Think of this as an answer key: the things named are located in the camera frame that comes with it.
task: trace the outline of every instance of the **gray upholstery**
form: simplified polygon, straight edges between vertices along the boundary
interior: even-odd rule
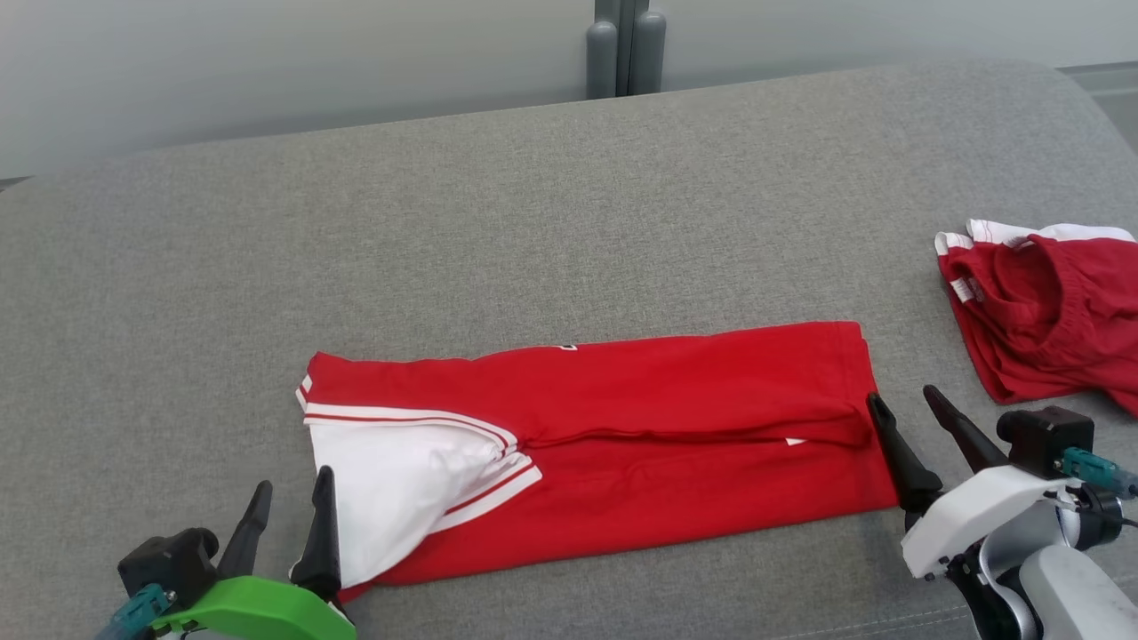
[[[964,61],[206,143],[0,194],[0,620],[85,638],[149,535],[224,540],[277,487],[258,573],[311,517],[292,389],[324,350],[863,323],[902,432],[967,476],[921,386],[991,433],[932,237],[968,218],[1138,231],[1138,157],[1074,84]],[[1138,424],[1064,399],[1138,466]],[[825,486],[818,486],[825,491]],[[899,511],[402,589],[361,638],[971,638],[907,575]],[[1138,597],[1138,534],[1094,556]]]

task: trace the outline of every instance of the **green plastic part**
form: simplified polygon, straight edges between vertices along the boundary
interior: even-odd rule
[[[189,609],[150,626],[167,624],[175,632],[204,627],[245,640],[356,640],[355,626],[312,591],[253,575],[223,580]]]

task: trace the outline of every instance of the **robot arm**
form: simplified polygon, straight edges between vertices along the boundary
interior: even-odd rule
[[[997,433],[1009,456],[932,386],[933,415],[975,475],[945,493],[876,395],[869,413],[905,511],[901,552],[916,577],[947,577],[982,640],[1138,638],[1138,607],[1083,550],[1114,541],[1132,476],[1090,453],[1094,422],[1049,407],[1011,411]]]
[[[257,485],[245,516],[215,567],[217,536],[188,528],[156,536],[118,563],[130,597],[99,640],[146,640],[212,629],[246,640],[355,640],[339,602],[340,564],[336,479],[322,467],[312,493],[315,509],[289,583],[253,575],[257,542],[269,524],[273,487]]]

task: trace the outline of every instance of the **seam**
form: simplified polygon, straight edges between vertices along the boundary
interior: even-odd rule
[[[930,622],[922,622],[917,624],[906,624],[905,626],[893,626],[891,629],[879,629],[877,631],[867,631],[865,633],[856,633],[853,635],[842,635],[839,640],[850,640],[851,638],[865,638],[866,635],[876,635],[879,633],[889,633],[890,631],[900,631],[902,629],[916,629],[918,626],[929,626],[930,624],[940,624],[942,622],[951,622],[954,620],[963,620],[968,616],[953,616],[942,620],[934,620]]]
[[[805,633],[795,633],[793,635],[780,635],[777,638],[768,638],[767,640],[791,640],[792,638],[807,638],[807,637],[810,637],[810,635],[818,635],[819,633],[833,633],[835,631],[849,631],[850,629],[861,629],[863,626],[872,626],[874,624],[884,624],[887,622],[897,622],[897,621],[901,621],[901,620],[912,620],[912,618],[921,617],[921,616],[931,616],[931,615],[934,615],[934,614],[943,614],[943,613],[947,613],[947,612],[955,612],[955,610],[963,609],[963,608],[965,608],[965,605],[960,605],[958,607],[949,607],[947,609],[937,609],[937,610],[933,610],[933,612],[924,612],[922,614],[909,614],[907,616],[890,617],[890,618],[884,618],[884,620],[875,620],[873,622],[863,622],[860,624],[850,624],[848,626],[835,626],[833,629],[823,629],[823,630],[819,630],[819,631],[807,631]]]

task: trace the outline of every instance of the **red garment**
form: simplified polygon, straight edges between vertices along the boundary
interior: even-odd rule
[[[501,504],[427,535],[374,583],[674,544],[897,503],[866,412],[875,391],[868,348],[852,322],[539,346],[476,360],[352,362],[318,353],[305,387],[314,434],[335,428],[329,413],[394,420],[404,415],[391,411],[421,410],[407,416],[504,429],[539,469],[539,479]],[[498,445],[512,451],[509,436]],[[343,511],[339,484],[337,492]]]
[[[1138,416],[1138,243],[1120,239],[1129,237],[1121,230],[992,238],[978,223],[976,241],[942,233],[938,249],[957,322],[992,399],[1100,388]]]

